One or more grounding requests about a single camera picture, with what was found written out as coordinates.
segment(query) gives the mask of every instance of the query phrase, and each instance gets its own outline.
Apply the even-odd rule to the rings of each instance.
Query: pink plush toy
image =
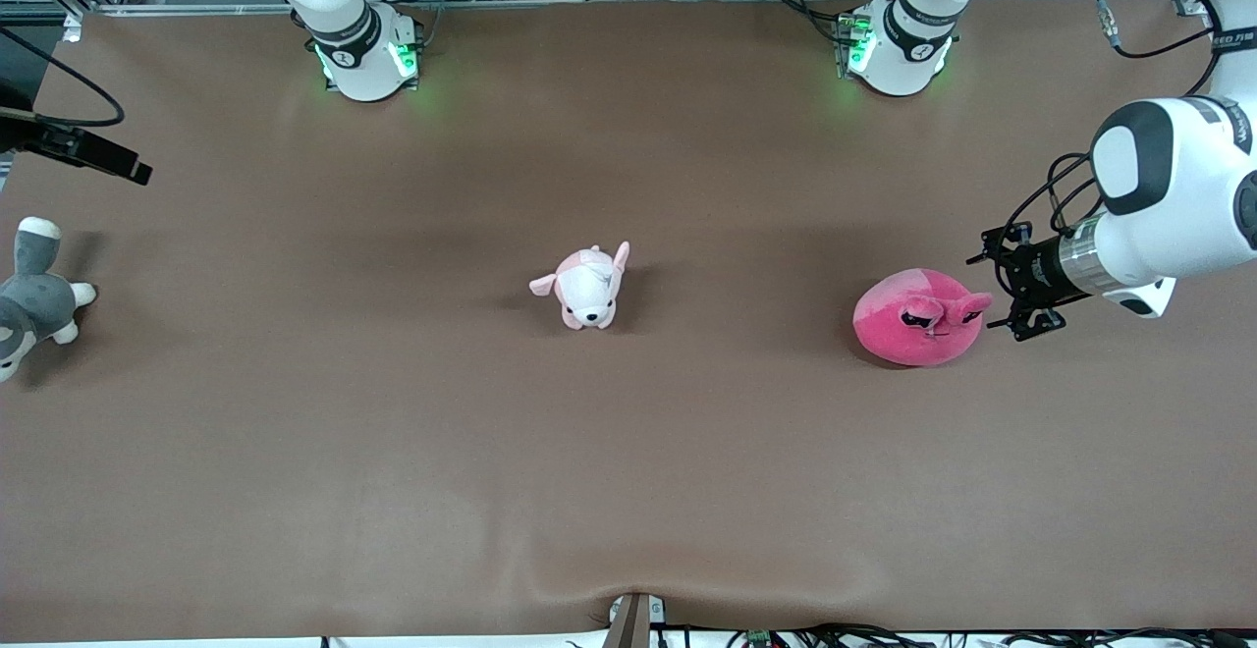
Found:
[[[563,259],[553,275],[529,281],[528,289],[538,298],[546,298],[553,289],[568,329],[606,329],[616,318],[616,295],[627,262],[627,241],[621,242],[615,259],[593,245]]]
[[[985,291],[970,294],[930,269],[905,269],[865,291],[854,323],[860,343],[876,357],[906,367],[936,367],[969,350],[989,306]]]

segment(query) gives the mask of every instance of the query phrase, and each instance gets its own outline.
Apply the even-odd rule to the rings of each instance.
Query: white and pink plush toy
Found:
[[[615,259],[593,245],[563,259],[552,275],[529,281],[528,289],[538,298],[546,298],[554,290],[568,329],[606,329],[616,318],[616,295],[620,294],[620,280],[627,262],[627,241],[621,242]]]

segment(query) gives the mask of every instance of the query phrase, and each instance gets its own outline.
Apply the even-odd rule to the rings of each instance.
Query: table surface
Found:
[[[1116,0],[1129,48],[1194,30]],[[920,97],[776,4],[450,11],[421,88],[323,93],[284,16],[91,18],[60,48],[151,187],[21,156],[82,338],[0,393],[0,639],[708,625],[1257,624],[1251,271],[934,370],[854,348],[1204,48],[983,0]],[[98,114],[50,75],[41,111]],[[1036,211],[1045,222],[1045,211]],[[611,330],[528,281],[634,251]],[[997,308],[1006,300],[997,298]]]

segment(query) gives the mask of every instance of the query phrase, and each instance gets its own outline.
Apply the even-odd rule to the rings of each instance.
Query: gray stuffed animal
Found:
[[[45,219],[23,219],[14,240],[14,276],[0,285],[0,383],[40,340],[78,339],[74,310],[96,299],[96,286],[49,275],[62,229]]]

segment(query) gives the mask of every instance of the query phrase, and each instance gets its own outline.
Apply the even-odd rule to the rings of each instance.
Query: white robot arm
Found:
[[[288,0],[314,36],[329,84],[354,102],[377,102],[419,74],[414,19],[367,0]]]
[[[889,97],[910,97],[943,70],[952,33],[969,0],[872,0],[854,10],[867,16],[864,41],[850,74]]]
[[[1087,295],[1158,318],[1177,278],[1257,259],[1257,0],[1210,1],[1212,93],[1133,102],[1096,131],[1104,211],[1048,241],[1031,242],[1028,224],[984,232],[972,262],[996,260],[1013,298],[993,327],[1029,339],[1063,327],[1055,308]]]

